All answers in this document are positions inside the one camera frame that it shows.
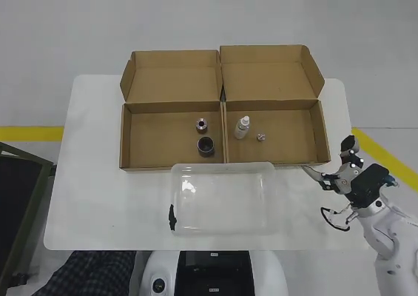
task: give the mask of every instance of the cardboard box lid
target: cardboard box lid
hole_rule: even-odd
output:
[[[318,98],[324,85],[304,45],[221,46],[227,101]]]
[[[127,103],[219,101],[217,50],[135,51],[120,83]]]

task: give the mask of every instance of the plastic bottle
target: plastic bottle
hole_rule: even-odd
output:
[[[235,137],[238,140],[242,139],[243,137],[245,137],[249,128],[250,128],[250,117],[245,116],[243,118],[240,118],[240,120],[237,122],[237,126],[235,127]]]

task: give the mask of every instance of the clear plastic container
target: clear plastic container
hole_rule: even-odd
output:
[[[260,235],[277,228],[269,162],[176,164],[171,178],[175,235]]]

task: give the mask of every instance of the gray floor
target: gray floor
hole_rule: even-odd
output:
[[[222,44],[306,44],[352,125],[418,172],[417,0],[0,1],[0,125],[64,125],[74,77],[121,74],[132,50]],[[58,160],[60,143],[13,145]],[[417,193],[391,195],[418,216]],[[378,295],[372,251],[277,254],[292,295]],[[38,251],[35,279],[67,256]]]

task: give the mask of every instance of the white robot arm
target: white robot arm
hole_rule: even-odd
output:
[[[382,296],[418,296],[418,221],[406,215],[381,193],[384,186],[397,186],[389,171],[379,164],[363,170],[358,140],[348,136],[342,142],[342,166],[334,174],[304,171],[324,190],[334,190],[350,201],[352,213],[343,225],[332,218],[340,212],[321,208],[326,222],[335,229],[348,231],[357,219],[370,246],[378,252],[375,261],[378,287]]]

